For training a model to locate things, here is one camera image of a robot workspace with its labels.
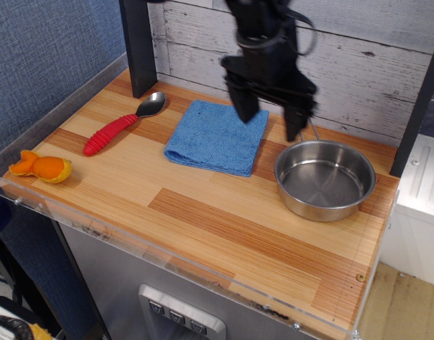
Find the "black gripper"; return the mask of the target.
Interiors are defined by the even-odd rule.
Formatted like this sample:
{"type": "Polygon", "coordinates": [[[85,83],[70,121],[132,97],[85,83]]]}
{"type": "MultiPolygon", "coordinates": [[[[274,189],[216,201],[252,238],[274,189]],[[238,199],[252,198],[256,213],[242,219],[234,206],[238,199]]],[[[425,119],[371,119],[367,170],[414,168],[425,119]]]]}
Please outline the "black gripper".
{"type": "Polygon", "coordinates": [[[316,85],[297,67],[297,54],[287,44],[265,49],[243,49],[242,56],[226,56],[221,65],[229,96],[240,120],[249,122],[259,111],[259,98],[284,106],[288,142],[313,116],[316,85]]]}

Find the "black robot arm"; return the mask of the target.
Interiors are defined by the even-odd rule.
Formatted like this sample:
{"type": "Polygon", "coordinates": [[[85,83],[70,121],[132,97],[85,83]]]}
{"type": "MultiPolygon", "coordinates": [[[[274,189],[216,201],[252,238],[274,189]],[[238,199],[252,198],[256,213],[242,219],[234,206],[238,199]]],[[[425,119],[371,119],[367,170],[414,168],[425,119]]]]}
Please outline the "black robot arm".
{"type": "Polygon", "coordinates": [[[312,24],[288,1],[228,1],[236,21],[240,56],[226,56],[221,65],[230,99],[247,123],[259,110],[259,99],[283,108],[287,141],[305,129],[316,105],[316,85],[297,67],[302,56],[297,22],[312,24]]]}

